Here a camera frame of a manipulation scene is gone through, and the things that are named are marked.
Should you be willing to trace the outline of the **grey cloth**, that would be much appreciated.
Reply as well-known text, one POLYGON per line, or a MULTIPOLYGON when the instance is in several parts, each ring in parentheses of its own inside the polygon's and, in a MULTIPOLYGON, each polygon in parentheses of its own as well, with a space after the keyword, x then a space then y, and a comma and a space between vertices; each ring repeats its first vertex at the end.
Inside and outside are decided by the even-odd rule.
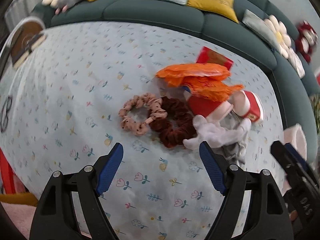
POLYGON ((252 127, 251 120, 240 118, 232 112, 220 121, 220 125, 226 130, 236 130, 240 135, 233 140, 232 144, 216 148, 216 152, 223 155, 230 164, 244 167, 248 134, 252 127))

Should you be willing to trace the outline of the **white cloth glove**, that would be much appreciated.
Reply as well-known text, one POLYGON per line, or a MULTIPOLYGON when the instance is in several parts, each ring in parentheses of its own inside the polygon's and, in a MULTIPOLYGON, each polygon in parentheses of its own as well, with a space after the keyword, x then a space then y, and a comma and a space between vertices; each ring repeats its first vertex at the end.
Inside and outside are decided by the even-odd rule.
POLYGON ((236 129, 225 129, 219 122, 208 122, 204 116, 196 115, 193 118, 193 127, 197 136, 183 140, 186 148, 198 150, 203 141, 206 141, 211 148, 220 148, 242 141, 251 129, 251 121, 244 118, 236 129))

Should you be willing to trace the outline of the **dark red velvet scrunchie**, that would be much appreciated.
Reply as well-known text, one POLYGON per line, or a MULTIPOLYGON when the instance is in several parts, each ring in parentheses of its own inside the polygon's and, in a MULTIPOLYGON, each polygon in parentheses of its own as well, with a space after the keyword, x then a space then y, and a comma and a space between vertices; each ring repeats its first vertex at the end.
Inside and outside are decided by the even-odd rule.
POLYGON ((183 101, 167 96, 161 99, 162 109, 167 112, 167 117, 156 119, 149 126, 158 133, 159 140, 165 147, 183 145, 184 139, 191 139, 196 134, 193 115, 183 101))

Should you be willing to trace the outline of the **pink dotted scrunchie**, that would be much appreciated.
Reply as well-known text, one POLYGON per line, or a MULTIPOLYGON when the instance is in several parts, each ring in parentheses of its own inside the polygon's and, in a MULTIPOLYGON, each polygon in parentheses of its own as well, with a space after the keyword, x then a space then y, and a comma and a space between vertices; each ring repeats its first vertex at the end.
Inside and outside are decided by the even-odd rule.
POLYGON ((134 135, 146 134, 152 122, 167 117, 167 111, 162 108, 162 104, 163 100, 155 94, 134 95, 118 112, 121 118, 120 127, 134 135))

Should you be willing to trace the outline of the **red white paper cup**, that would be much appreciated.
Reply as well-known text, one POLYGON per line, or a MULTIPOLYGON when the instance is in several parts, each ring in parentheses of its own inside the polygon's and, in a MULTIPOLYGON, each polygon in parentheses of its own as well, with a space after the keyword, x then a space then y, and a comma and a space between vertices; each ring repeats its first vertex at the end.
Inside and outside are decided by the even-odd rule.
POLYGON ((257 94, 247 90, 240 90, 232 95, 231 101, 233 104, 233 112, 238 116, 249 118, 251 122, 263 122, 265 111, 257 94))

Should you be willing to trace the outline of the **orange plastic bag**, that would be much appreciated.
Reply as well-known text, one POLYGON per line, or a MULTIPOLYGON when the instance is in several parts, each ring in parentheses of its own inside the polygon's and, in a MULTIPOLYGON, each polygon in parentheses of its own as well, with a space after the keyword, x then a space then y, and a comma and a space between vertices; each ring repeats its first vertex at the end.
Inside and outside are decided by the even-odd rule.
POLYGON ((222 81, 230 75, 225 66, 217 63, 185 63, 169 65, 159 70, 155 77, 164 79, 170 87, 180 87, 193 78, 208 77, 213 81, 222 81))
POLYGON ((185 83, 183 87, 188 88, 193 96, 216 102, 224 102, 235 92, 244 89, 244 86, 241 84, 229 86, 222 81, 196 81, 193 83, 185 83))

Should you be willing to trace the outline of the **red gold gift envelope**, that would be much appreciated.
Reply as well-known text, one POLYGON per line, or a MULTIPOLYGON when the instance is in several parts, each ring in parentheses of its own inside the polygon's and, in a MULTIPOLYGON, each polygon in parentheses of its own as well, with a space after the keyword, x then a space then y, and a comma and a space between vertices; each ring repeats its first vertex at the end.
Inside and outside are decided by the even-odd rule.
POLYGON ((222 54, 211 50, 208 47, 202 47, 197 57, 196 63, 215 63, 231 69, 233 61, 222 54))

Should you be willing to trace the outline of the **white lined trash bin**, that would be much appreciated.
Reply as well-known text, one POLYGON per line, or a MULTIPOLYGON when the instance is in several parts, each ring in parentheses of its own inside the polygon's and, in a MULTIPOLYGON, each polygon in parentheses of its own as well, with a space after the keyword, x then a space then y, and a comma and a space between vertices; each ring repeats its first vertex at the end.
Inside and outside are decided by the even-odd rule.
POLYGON ((290 143, 296 151, 307 160, 307 142, 300 124, 295 124, 284 130, 284 142, 290 143))

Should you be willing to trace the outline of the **floral light blue tablecloth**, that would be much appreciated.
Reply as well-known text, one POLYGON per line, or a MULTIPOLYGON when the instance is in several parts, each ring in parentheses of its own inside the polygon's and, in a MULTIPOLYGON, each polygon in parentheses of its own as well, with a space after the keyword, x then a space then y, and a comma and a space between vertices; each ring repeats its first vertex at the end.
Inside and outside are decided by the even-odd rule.
POLYGON ((204 239, 223 201, 197 151, 166 148, 158 135, 120 127, 119 110, 135 95, 183 98, 155 74, 194 63, 202 47, 234 63, 228 85, 243 84, 263 102, 266 118, 248 136, 244 169, 284 172, 270 154, 283 126, 274 90, 255 64, 220 46, 143 24, 92 22, 47 29, 46 39, 15 69, 7 62, 1 103, 12 97, 1 149, 25 187, 39 197, 51 174, 80 171, 116 142, 124 158, 100 198, 120 239, 204 239))

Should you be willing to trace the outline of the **teal sectional sofa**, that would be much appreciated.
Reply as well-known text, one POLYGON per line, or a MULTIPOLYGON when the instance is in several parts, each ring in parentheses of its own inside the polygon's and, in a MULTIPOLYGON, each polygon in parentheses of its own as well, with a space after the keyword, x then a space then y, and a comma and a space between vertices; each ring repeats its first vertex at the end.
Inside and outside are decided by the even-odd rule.
POLYGON ((310 96, 319 93, 312 68, 303 62, 304 77, 292 65, 241 21, 233 22, 221 15, 203 12, 186 5, 160 0, 97 0, 81 2, 65 13, 42 4, 31 12, 45 26, 88 21, 117 21, 154 25, 179 31, 217 44, 253 62, 267 75, 276 93, 282 124, 288 128, 302 126, 307 142, 308 162, 317 155, 317 128, 310 96))

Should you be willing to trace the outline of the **black eyeglasses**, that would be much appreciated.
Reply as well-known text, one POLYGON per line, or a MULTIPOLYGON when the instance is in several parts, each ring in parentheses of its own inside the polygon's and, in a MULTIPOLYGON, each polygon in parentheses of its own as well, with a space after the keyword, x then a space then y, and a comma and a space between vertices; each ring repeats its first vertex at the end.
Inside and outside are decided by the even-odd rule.
POLYGON ((12 95, 7 96, 2 110, 1 110, 1 133, 4 133, 7 130, 8 122, 9 122, 9 113, 12 108, 12 95))

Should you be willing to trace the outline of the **white folded blanket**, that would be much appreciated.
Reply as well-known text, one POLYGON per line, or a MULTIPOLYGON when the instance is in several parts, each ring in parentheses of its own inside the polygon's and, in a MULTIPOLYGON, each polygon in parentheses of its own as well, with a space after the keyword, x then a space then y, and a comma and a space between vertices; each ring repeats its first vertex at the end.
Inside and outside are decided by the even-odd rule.
POLYGON ((295 69, 299 78, 302 79, 305 76, 305 70, 303 68, 300 58, 292 48, 288 50, 288 56, 289 56, 289 62, 291 63, 291 66, 295 69))

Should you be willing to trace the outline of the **book on table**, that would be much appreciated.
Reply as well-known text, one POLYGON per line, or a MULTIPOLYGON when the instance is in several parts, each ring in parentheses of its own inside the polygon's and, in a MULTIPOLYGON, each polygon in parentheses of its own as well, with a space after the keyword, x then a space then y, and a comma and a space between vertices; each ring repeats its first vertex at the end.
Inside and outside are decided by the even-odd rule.
POLYGON ((12 56, 12 67, 18 70, 20 65, 28 58, 28 56, 46 39, 45 34, 36 34, 25 46, 15 55, 12 56))

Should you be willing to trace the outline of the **grey green cushion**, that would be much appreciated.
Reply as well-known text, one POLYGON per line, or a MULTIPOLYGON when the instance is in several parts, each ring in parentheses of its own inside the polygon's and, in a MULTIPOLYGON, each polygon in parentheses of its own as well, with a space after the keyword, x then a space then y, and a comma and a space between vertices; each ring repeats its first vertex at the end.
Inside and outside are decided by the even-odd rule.
POLYGON ((242 19, 243 24, 251 29, 259 38, 267 42, 274 50, 280 52, 280 44, 274 32, 256 14, 246 9, 242 19))

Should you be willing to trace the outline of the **daisy flower pillow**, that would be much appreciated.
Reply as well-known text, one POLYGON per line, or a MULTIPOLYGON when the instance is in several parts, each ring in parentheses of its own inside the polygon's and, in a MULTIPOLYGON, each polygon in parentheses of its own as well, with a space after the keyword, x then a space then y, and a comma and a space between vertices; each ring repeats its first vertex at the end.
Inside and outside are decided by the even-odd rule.
POLYGON ((291 49, 291 37, 287 34, 287 28, 284 23, 279 21, 274 15, 270 15, 264 19, 264 22, 274 33, 279 44, 280 54, 285 59, 288 59, 291 49))

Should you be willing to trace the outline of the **red white plush monkey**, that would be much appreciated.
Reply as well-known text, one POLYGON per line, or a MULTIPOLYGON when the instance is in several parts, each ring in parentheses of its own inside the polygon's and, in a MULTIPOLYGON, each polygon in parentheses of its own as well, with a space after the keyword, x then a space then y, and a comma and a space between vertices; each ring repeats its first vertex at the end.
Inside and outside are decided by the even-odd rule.
POLYGON ((303 21, 298 25, 298 32, 299 37, 295 41, 296 50, 309 64, 311 62, 312 49, 318 42, 318 35, 307 21, 303 21))

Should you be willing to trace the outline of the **grey mouse plush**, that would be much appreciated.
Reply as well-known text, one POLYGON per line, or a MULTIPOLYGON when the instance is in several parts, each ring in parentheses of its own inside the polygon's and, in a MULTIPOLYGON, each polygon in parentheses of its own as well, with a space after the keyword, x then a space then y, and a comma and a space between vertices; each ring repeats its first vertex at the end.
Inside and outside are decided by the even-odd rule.
POLYGON ((64 13, 68 9, 75 6, 77 3, 82 2, 83 0, 58 0, 56 4, 56 11, 55 14, 58 15, 59 13, 64 13))

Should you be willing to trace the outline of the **yellow cushion centre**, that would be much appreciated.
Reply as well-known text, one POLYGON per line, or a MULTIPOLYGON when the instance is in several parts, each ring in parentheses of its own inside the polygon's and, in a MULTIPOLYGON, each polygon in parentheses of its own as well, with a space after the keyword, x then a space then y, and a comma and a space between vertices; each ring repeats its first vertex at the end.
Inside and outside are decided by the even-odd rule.
POLYGON ((212 12, 239 23, 234 11, 234 0, 188 0, 187 6, 201 11, 212 12))

